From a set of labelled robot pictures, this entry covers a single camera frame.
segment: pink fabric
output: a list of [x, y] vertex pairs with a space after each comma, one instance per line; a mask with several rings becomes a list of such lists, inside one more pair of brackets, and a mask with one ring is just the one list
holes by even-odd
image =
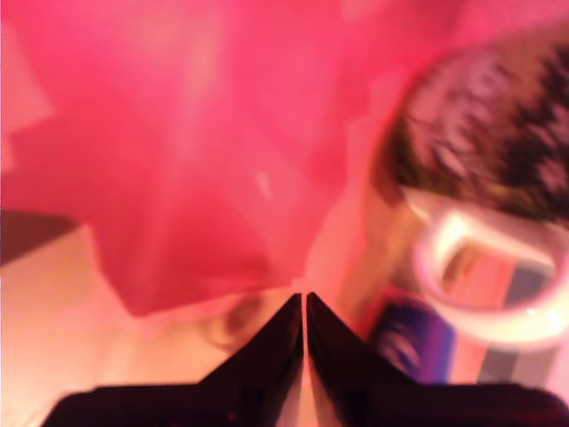
[[[91, 224], [135, 315], [286, 286], [351, 178], [346, 125], [371, 85], [569, 12], [567, 0], [350, 3], [5, 1], [53, 114], [8, 135], [3, 207]], [[17, 121], [4, 87], [21, 64], [3, 52], [3, 65], [3, 114]]]

